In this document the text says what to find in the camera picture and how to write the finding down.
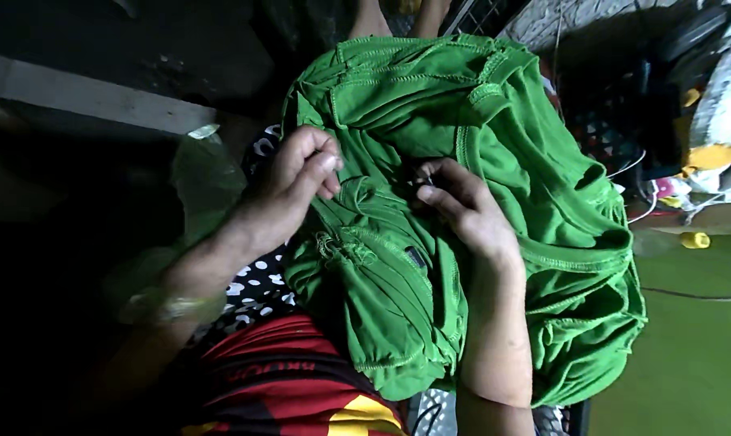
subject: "green garment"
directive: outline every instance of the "green garment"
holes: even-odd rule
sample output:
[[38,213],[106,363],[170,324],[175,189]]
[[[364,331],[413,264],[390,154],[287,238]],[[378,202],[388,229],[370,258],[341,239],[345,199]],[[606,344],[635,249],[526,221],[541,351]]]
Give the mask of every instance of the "green garment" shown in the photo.
[[346,41],[290,89],[283,126],[302,124],[333,134],[345,166],[341,192],[312,203],[285,281],[313,314],[343,318],[355,368],[386,399],[454,381],[467,331],[471,255],[408,205],[412,165],[429,157],[483,178],[519,238],[533,404],[584,400],[619,376],[647,321],[632,236],[535,55],[469,35]]

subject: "yellow graphic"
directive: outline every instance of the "yellow graphic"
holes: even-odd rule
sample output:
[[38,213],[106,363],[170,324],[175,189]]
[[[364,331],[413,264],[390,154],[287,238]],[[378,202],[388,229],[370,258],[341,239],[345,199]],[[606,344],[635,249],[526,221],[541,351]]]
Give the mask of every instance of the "yellow graphic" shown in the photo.
[[368,436],[371,430],[406,436],[387,406],[360,395],[331,416],[327,436]]
[[189,425],[182,429],[182,436],[201,436],[215,428],[217,424],[217,422],[208,422],[201,425]]

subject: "fingernail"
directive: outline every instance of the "fingernail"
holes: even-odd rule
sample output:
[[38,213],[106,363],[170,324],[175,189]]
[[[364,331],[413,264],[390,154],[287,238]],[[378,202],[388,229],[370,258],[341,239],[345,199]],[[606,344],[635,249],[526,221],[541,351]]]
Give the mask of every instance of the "fingernail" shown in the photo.
[[417,198],[426,202],[429,197],[433,194],[434,188],[432,186],[424,185],[417,191]]
[[322,158],[320,165],[325,172],[331,172],[336,167],[338,158],[325,151],[322,154],[324,154],[324,157]]

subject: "person's leg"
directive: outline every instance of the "person's leg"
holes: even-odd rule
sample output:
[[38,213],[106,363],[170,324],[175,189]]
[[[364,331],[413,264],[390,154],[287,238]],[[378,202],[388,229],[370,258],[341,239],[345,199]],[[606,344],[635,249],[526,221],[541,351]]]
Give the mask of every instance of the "person's leg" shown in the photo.
[[417,21],[414,22],[409,36],[427,39],[437,37],[450,5],[451,0],[422,0]]
[[381,13],[379,0],[358,0],[358,15],[354,17],[354,26],[349,39],[362,36],[392,36],[387,20]]

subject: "pile of green garments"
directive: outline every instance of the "pile of green garments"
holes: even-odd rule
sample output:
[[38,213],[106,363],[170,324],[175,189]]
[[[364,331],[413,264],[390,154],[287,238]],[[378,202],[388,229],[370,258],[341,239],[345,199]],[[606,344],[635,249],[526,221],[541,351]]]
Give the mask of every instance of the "pile of green garments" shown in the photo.
[[[341,320],[354,367],[387,400],[453,387],[471,255],[409,208],[418,162],[452,157],[486,181],[526,263],[534,406],[584,400],[622,372],[647,321],[621,196],[578,150],[521,45],[458,35],[364,38],[314,61],[283,128],[341,144],[341,192],[315,199],[285,255],[300,303]],[[470,334],[475,334],[475,326]]]

